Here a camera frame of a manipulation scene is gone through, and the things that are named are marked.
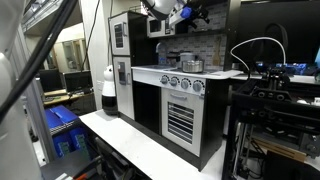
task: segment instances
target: computer monitor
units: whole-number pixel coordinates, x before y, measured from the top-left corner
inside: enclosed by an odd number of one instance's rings
[[[58,69],[39,70],[39,77],[44,92],[63,89]]]
[[[236,44],[265,36],[266,27],[277,23],[287,32],[287,62],[314,63],[320,47],[319,7],[320,1],[242,3]],[[282,42],[280,28],[273,27],[266,32],[267,36]],[[237,48],[234,54],[245,62],[282,63],[280,47],[274,42],[264,42],[264,49],[261,49],[262,41],[256,41]]]
[[[67,92],[92,88],[91,71],[63,73]]]

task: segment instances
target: knob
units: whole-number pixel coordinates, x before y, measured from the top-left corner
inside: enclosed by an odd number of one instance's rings
[[[168,83],[168,78],[162,77],[161,80],[160,80],[160,82],[161,82],[162,84],[167,84],[167,83]]]
[[[309,137],[310,137],[310,139],[311,139],[312,141],[317,141],[317,139],[318,139],[318,137],[315,136],[315,135],[310,135]]]
[[[176,86],[178,84],[178,81],[176,79],[171,79],[169,83],[171,84],[171,86]]]
[[[307,145],[307,150],[310,151],[310,152],[313,152],[313,153],[317,152],[317,148],[312,144],[308,144]]]
[[[188,89],[188,87],[189,87],[189,82],[188,82],[188,80],[182,80],[182,81],[181,81],[181,87],[182,87],[183,89]]]
[[[202,84],[200,82],[193,83],[193,90],[194,91],[199,92],[199,91],[201,91],[201,88],[202,88]]]

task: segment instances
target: backsplash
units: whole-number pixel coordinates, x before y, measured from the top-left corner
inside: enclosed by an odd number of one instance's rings
[[[208,18],[210,23],[205,23],[202,19],[197,19],[194,22],[198,25],[195,30],[189,27],[189,32],[200,30],[215,30],[222,29],[226,23],[227,4],[218,4],[207,8],[209,11]],[[221,38],[220,43],[220,63],[213,65],[213,59],[218,49],[218,39]],[[167,45],[168,51],[190,51],[199,56],[205,61],[205,69],[207,70],[223,70],[224,57],[226,51],[227,37],[225,34],[204,35],[204,36],[190,36],[161,39],[160,42]]]
[[[209,6],[206,9],[209,11],[208,19],[210,20],[210,23],[207,24],[202,19],[196,19],[193,22],[198,26],[197,29],[189,26],[188,32],[225,28],[227,20],[227,3]]]

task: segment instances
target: blue bin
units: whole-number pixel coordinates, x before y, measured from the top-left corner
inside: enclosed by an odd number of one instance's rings
[[[63,126],[63,122],[52,113],[50,109],[46,109],[45,114],[50,130]],[[74,150],[72,140],[68,133],[56,136],[52,140],[58,157],[65,156]]]
[[[51,111],[54,112],[64,124],[70,123],[72,121],[80,121],[77,115],[69,111],[64,106],[58,106],[58,107],[52,108]],[[83,150],[90,158],[89,148],[86,142],[86,140],[88,139],[88,135],[85,129],[81,127],[74,128],[69,131],[69,135],[73,142],[74,149]]]

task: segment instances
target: toy kitchen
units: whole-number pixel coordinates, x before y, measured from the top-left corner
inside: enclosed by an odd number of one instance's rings
[[[223,71],[227,38],[217,33],[226,6],[206,8],[211,23],[193,21],[205,32],[177,24],[179,31],[165,38],[150,33],[154,19],[146,15],[109,19],[119,117],[199,171],[221,146],[227,79],[240,74]]]

